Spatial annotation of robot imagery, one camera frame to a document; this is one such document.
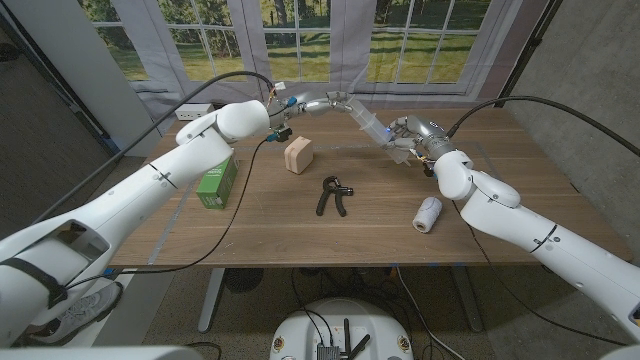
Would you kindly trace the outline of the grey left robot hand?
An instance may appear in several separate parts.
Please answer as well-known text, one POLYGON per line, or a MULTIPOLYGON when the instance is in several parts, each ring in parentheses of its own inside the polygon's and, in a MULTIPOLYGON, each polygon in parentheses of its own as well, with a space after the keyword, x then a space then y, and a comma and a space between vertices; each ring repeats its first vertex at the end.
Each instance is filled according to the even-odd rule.
POLYGON ((288 98, 273 101, 268 107, 270 124, 276 126, 294 117, 309 114, 320 116, 329 111, 348 113, 353 107, 348 104, 350 95, 346 92, 304 92, 288 98))

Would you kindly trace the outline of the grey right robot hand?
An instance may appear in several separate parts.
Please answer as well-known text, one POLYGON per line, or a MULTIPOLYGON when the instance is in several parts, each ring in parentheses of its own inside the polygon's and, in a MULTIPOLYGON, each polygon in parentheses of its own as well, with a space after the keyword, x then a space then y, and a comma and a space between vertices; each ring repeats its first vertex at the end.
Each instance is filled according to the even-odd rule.
POLYGON ((388 149, 418 153, 418 148, 422 147, 424 151, 421 154, 427 160, 436 161, 456 149, 443 128, 416 115, 397 118, 388 130, 391 134, 391 140, 386 144, 388 149))

